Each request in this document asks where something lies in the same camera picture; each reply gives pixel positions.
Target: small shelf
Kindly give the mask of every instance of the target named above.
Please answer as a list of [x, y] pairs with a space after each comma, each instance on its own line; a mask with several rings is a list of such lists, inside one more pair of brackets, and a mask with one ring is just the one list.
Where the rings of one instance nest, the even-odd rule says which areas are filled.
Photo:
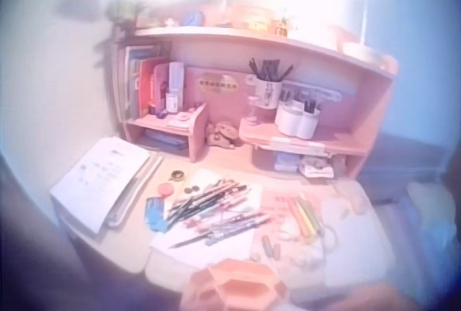
[[290, 140], [290, 145], [296, 147], [312, 147], [313, 143], [325, 145], [327, 153], [365, 156], [369, 149], [360, 145], [354, 136], [345, 129], [335, 127], [317, 127], [311, 140], [301, 140], [283, 135], [274, 123], [261, 123], [251, 126], [243, 119], [240, 123], [240, 138], [247, 143], [258, 145], [270, 145], [272, 138], [285, 138]]
[[326, 55], [335, 58], [342, 62], [355, 65], [359, 68], [377, 73], [386, 78], [394, 79], [395, 76], [386, 70], [383, 70], [370, 63], [365, 63], [362, 60], [350, 57], [336, 50], [330, 50], [321, 46], [314, 45], [309, 42], [289, 39], [287, 37], [269, 34], [264, 32], [253, 32], [251, 30], [240, 30], [233, 28], [219, 28], [219, 27], [159, 27], [141, 29], [135, 32], [138, 37], [174, 37], [174, 36], [199, 36], [199, 37], [220, 37], [232, 40], [255, 40], [262, 43], [286, 45], [291, 48], [307, 50], [314, 53]]
[[128, 120], [127, 123], [129, 125], [144, 127], [145, 129], [158, 130], [180, 136], [192, 135], [191, 130], [182, 130], [176, 127], [168, 126], [168, 122], [171, 119], [174, 119], [173, 114], [168, 114], [165, 119], [159, 119], [155, 115], [148, 114], [143, 118]]

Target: white wall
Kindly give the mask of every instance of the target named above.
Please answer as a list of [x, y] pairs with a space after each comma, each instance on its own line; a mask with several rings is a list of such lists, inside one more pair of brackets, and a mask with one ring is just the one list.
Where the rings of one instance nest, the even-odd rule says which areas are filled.
[[62, 17], [61, 2], [1, 0], [1, 153], [51, 218], [50, 186], [115, 133], [102, 54], [94, 50], [111, 25]]
[[400, 63], [383, 130], [453, 150], [461, 132], [461, 0], [370, 0], [367, 43]]

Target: sheet of paper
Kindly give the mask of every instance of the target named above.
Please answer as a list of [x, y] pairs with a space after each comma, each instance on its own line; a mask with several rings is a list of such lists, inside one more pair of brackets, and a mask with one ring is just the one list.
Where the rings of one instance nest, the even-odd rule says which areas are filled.
[[[189, 186], [198, 185], [200, 189], [203, 189], [208, 184], [213, 184], [220, 178], [220, 175], [212, 171], [200, 169], [194, 175], [194, 178], [189, 183]], [[233, 211], [237, 212], [246, 207], [259, 209], [261, 204], [262, 186], [259, 184], [246, 183], [244, 180], [241, 182], [251, 187], [251, 191], [248, 194], [248, 201], [233, 208]], [[235, 216], [235, 212], [227, 212], [224, 218]], [[234, 258], [239, 260], [248, 259], [251, 244], [253, 243], [254, 231], [255, 230], [248, 230], [212, 246], [206, 246], [205, 242], [201, 240], [200, 242], [186, 245], [181, 248], [170, 248], [174, 244], [197, 236], [197, 233], [193, 229], [185, 228], [182, 223], [179, 223], [167, 233], [157, 233], [151, 243], [151, 246], [160, 252], [181, 261], [182, 263], [198, 269], [203, 269], [206, 266], [218, 263], [225, 258]]]
[[376, 215], [371, 211], [360, 216], [350, 212], [342, 220], [341, 214], [347, 207], [348, 202], [338, 199], [322, 203], [323, 222], [338, 237], [335, 251], [326, 256], [325, 283], [329, 287], [378, 281], [388, 270], [387, 251]]
[[119, 138], [102, 138], [50, 190], [78, 221], [98, 233], [149, 152]]

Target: wooden desk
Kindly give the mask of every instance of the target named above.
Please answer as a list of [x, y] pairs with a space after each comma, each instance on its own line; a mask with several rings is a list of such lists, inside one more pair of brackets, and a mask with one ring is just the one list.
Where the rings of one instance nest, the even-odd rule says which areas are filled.
[[[181, 165], [181, 170], [187, 172], [187, 167], [192, 166], [191, 163], [184, 163], [184, 166]], [[146, 199], [155, 196], [157, 186], [168, 181], [171, 172], [176, 169], [179, 169], [178, 160], [166, 159], [160, 165], [141, 192], [125, 223], [118, 230], [102, 230], [95, 237], [69, 216], [61, 217], [63, 224], [72, 234], [77, 235], [120, 269], [131, 274], [142, 273], [151, 254], [149, 244], [154, 236], [154, 232], [144, 223]], [[178, 183], [175, 192], [181, 185], [182, 183]]]
[[[251, 152], [251, 147], [249, 146], [243, 146], [241, 149], [248, 150], [249, 153]], [[149, 245], [154, 237], [154, 233], [144, 223], [146, 199], [155, 195], [157, 186], [167, 181], [173, 170], [183, 170], [186, 174], [186, 180], [176, 184], [175, 194], [172, 197], [175, 197], [182, 190], [187, 183], [187, 179], [191, 178], [199, 168], [212, 168], [216, 173], [222, 173], [223, 175], [231, 174], [237, 180], [239, 178], [247, 179], [249, 173], [251, 173], [251, 177], [255, 182], [264, 183], [265, 186], [272, 183], [280, 187], [282, 183], [285, 187], [287, 183], [293, 183], [293, 185], [297, 184], [303, 188], [307, 188], [308, 192], [322, 194], [322, 197], [325, 199], [337, 197], [334, 188], [324, 182], [309, 184], [307, 181], [304, 181], [304, 183], [301, 183], [303, 179], [285, 179], [282, 181], [274, 178], [276, 176], [274, 172], [259, 171], [259, 175], [253, 174], [256, 170], [249, 163], [249, 158], [246, 158], [248, 161], [246, 165], [243, 163], [239, 165], [241, 171], [232, 171], [230, 167], [232, 165], [235, 166], [235, 161], [232, 161], [233, 156], [236, 155], [238, 154], [235, 154], [233, 150], [223, 150], [213, 147], [208, 150], [206, 157], [198, 163], [190, 163], [187, 158], [166, 157], [157, 172], [153, 175], [153, 178], [146, 185], [133, 211], [129, 214], [126, 223], [118, 231], [107, 230], [104, 233], [100, 233], [97, 238], [92, 238], [81, 229], [81, 226], [79, 227], [69, 219], [64, 219], [64, 222], [72, 233], [79, 236], [80, 239], [114, 265], [132, 274], [139, 274], [144, 271], [150, 283], [181, 292], [196, 269], [150, 248]], [[373, 212], [376, 218], [376, 226], [387, 251], [388, 268], [390, 269], [395, 264], [395, 259], [389, 240], [384, 234], [379, 219], [371, 206], [369, 211]], [[292, 290], [292, 296], [295, 301], [306, 302], [306, 298], [316, 299], [338, 292], [326, 289], [324, 284], [325, 272], [322, 266], [316, 270], [299, 274], [286, 274], [284, 271], [279, 271], [279, 274]]]

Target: white pen holder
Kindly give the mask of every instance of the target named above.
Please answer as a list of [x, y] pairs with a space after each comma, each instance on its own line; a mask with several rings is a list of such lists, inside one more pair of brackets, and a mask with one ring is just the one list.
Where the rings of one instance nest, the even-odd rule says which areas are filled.
[[314, 136], [319, 114], [318, 109], [311, 114], [286, 104], [280, 104], [277, 108], [275, 122], [279, 131], [284, 135], [309, 140]]
[[318, 109], [315, 109], [314, 113], [303, 112], [296, 136], [303, 140], [311, 139], [317, 128], [319, 114], [320, 111]]
[[255, 81], [255, 94], [260, 98], [258, 107], [275, 109], [279, 104], [282, 82], [269, 82], [257, 79]]

